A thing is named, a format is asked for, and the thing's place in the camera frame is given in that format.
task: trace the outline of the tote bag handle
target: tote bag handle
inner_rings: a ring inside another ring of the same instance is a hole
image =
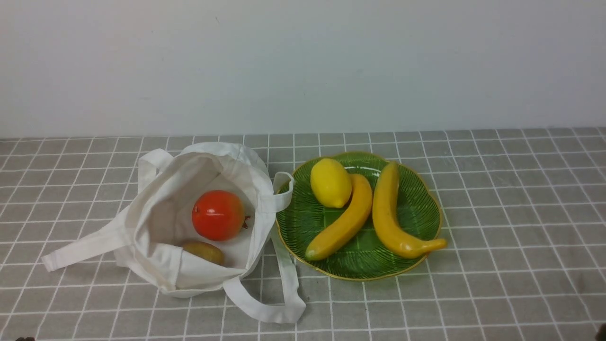
[[[253,298],[242,285],[240,277],[234,277],[223,283],[223,289],[232,302],[246,315],[268,323],[296,323],[303,311],[305,302],[299,297],[299,280],[295,264],[288,251],[280,242],[276,228],[271,230],[271,241],[276,249],[278,268],[282,279],[284,305],[265,305]]]
[[[139,184],[141,193],[155,178],[157,171],[168,167],[173,156],[162,149],[153,150],[139,158]],[[133,244],[134,228],[125,228],[122,211],[102,229],[74,241],[41,258],[46,270],[54,271],[83,260]]]
[[[157,171],[163,172],[173,161],[174,157],[163,149],[155,149],[139,158],[139,186],[141,193],[157,176]]]
[[[286,172],[278,172],[274,177],[273,187],[277,192],[280,187],[288,181],[288,191],[262,197],[259,201],[260,209],[264,212],[278,212],[290,204],[295,186],[295,179],[292,175]],[[271,242],[276,250],[278,258],[278,268],[280,270],[280,278],[282,279],[282,293],[284,295],[284,305],[265,305],[253,298],[242,285],[240,277],[234,277],[223,283],[223,289],[233,303],[242,309],[246,315],[270,323],[295,323],[305,310],[305,303],[299,297],[297,289],[299,288],[299,280],[293,260],[290,258],[288,251],[280,241],[278,230],[274,226],[271,229]]]

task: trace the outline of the lemon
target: lemon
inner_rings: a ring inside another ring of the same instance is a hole
[[[343,165],[324,158],[311,169],[311,190],[320,204],[342,208],[351,197],[351,178]]]

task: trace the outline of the leaf-shaped plate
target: leaf-shaped plate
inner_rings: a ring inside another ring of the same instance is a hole
[[[361,174],[375,188],[376,181],[387,161],[365,152],[347,152],[332,157],[349,173]],[[371,216],[362,229],[343,248],[328,258],[309,262],[305,259],[307,245],[347,208],[333,209],[321,205],[311,191],[311,168],[322,158],[310,160],[293,174],[296,180],[293,198],[287,209],[276,215],[278,231],[286,248],[301,262],[329,276],[344,280],[375,280],[400,274],[414,268],[427,255],[405,259],[394,255],[379,241]],[[438,236],[442,227],[442,212],[429,194],[421,177],[400,165],[398,193],[398,222],[403,230],[423,240]]]

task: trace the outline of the yellow banana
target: yellow banana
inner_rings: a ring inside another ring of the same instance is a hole
[[[360,231],[368,219],[373,205],[373,190],[364,176],[350,174],[350,177],[352,189],[349,207],[307,246],[307,260],[322,260],[334,254]]]
[[[402,230],[396,218],[400,174],[398,164],[383,168],[375,186],[373,224],[379,240],[387,249],[403,258],[417,258],[427,252],[444,249],[446,239],[421,240]]]

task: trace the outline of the white wall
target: white wall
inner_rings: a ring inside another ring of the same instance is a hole
[[[0,120],[0,137],[606,126],[606,1],[2,0]]]

